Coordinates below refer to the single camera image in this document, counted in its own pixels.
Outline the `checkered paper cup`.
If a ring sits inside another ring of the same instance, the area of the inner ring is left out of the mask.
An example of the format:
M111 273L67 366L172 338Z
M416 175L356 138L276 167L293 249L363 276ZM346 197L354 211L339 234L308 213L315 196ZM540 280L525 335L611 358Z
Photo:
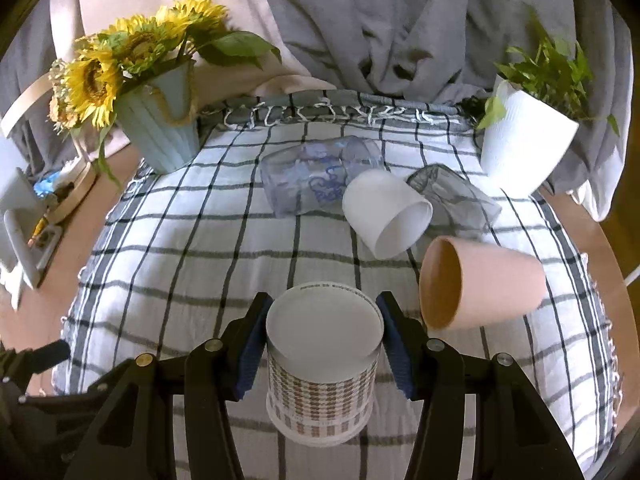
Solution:
M373 408L384 321L360 290L333 282L288 289L266 317L270 420L301 445L360 433Z

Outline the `pink plastic cup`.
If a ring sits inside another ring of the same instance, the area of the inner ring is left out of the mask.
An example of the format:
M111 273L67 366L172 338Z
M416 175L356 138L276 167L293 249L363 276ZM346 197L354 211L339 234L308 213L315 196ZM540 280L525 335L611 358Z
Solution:
M439 236L422 262L421 314L434 330L467 330L519 318L537 309L545 294L540 261L497 245Z

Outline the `white plastic cup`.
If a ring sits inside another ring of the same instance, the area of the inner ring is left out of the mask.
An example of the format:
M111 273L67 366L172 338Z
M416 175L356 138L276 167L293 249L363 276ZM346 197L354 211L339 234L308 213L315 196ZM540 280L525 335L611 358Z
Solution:
M344 216L374 258L394 258L419 240L433 218L433 206L405 180L370 169L347 185Z

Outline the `grey transparent cup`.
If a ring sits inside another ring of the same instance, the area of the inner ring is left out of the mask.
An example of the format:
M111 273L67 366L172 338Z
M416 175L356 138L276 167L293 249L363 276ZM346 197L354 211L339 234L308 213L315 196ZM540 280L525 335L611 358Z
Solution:
M419 169L407 184L432 204L428 229L434 235L479 240L494 227L502 211L495 200L442 164Z

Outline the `clear cup blue print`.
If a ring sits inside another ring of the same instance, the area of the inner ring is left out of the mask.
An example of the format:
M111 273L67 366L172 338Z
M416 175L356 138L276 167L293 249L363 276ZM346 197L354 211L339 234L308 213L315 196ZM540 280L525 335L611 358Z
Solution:
M272 153L260 161L259 170L273 213L285 218L340 206L352 180L382 166L374 141L342 136Z

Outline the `plaid tablecloth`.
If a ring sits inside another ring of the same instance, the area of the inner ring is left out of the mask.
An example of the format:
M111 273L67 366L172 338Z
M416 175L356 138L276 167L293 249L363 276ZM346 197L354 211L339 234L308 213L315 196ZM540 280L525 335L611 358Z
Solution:
M500 206L487 244L544 266L540 307L499 325L452 330L459 352L516 359L593 478L615 438L618 393L610 323L585 260L539 194L506 195L480 168L480 136L457 107L391 101L350 91L227 101L202 118L205 142L189 166L159 176L142 166L128 183L85 269L63 325L70 359L53 373L58 393L86 390L126 359L181 356L242 316L258 292L279 296L316 281L388 290L418 316L422 237L378 260L339 210L276 217L259 162L311 141L360 136L385 168L406 178L442 164Z

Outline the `round wooden tray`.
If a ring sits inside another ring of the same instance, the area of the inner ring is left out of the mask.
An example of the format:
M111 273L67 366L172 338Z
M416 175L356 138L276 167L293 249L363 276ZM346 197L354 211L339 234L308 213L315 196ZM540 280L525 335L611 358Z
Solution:
M47 222L60 224L69 217L84 201L97 177L98 172L89 156L80 154L66 162L59 172L40 181L40 197L46 207L44 218Z

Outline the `white appliance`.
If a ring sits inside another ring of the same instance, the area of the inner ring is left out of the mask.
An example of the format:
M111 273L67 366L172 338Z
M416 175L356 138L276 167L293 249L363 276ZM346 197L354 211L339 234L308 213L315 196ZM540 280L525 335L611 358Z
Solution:
M11 307L20 307L24 286L37 289L62 236L46 218L46 202L27 180L22 156L1 139L1 285Z

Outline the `white plant pot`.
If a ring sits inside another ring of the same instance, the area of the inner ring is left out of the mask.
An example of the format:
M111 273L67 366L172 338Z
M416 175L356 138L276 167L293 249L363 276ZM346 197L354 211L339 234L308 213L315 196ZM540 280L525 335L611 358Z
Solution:
M489 109L480 166L506 194L529 196L559 165L578 123L501 76Z

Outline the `light blue ribbed vase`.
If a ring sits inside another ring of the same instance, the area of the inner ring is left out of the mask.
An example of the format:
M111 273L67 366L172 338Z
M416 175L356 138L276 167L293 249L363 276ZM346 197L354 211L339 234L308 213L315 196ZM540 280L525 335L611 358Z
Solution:
M186 61L120 96L116 122L157 174L190 164L200 150L194 62Z

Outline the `yellow sunflower bouquet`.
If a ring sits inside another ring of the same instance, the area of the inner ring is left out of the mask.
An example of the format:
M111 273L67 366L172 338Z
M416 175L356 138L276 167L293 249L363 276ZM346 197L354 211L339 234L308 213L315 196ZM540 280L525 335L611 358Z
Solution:
M213 0L175 0L152 16L120 18L78 38L73 57L58 58L49 70L49 117L55 130L80 136L82 128L93 126L99 133L98 167L109 174L105 140L119 127L115 102L120 96L196 58L220 67L260 66L268 55L280 58L274 44L231 27L228 14Z

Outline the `green pothos plant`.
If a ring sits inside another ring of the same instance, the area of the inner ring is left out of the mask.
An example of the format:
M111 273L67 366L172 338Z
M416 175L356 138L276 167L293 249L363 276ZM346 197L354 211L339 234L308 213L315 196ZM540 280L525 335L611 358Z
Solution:
M485 130L506 118L506 100L499 92L506 88L523 91L574 122L595 122L589 114L587 84L593 81L588 58L579 42L572 44L552 36L538 18L536 9L526 3L527 33L536 40L533 51L509 46L518 62L496 63L495 89L486 99L484 113L475 128Z

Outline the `grey curtain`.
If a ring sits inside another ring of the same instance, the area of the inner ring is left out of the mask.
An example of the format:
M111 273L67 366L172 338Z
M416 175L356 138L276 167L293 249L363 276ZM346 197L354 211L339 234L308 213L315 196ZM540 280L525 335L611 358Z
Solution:
M457 102L494 84L508 47L535 44L532 18L580 44L593 73L594 122L580 127L549 176L596 220L606 218L625 166L634 59L631 33L610 0L214 0L231 23L282 52L265 75L213 82L198 73L203 103L242 93L335 86L413 101ZM74 40L118 18L152 14L171 0L40 0L12 34L1 61L9 107Z

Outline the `pink beige curtain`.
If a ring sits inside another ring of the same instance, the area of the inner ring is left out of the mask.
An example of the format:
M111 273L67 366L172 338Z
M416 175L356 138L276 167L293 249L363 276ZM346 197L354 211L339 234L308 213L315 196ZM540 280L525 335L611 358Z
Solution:
M324 90L267 0L50 0L56 130L118 127L154 168L194 159L198 110L250 94Z

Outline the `black handheld gripper frame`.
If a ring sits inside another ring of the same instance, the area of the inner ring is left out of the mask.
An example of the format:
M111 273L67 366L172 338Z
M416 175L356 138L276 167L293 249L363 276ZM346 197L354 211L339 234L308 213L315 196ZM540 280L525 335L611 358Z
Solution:
M98 411L129 366L120 364L84 393L27 393L35 375L69 357L70 346L62 339L36 350L1 349L3 479L62 479Z

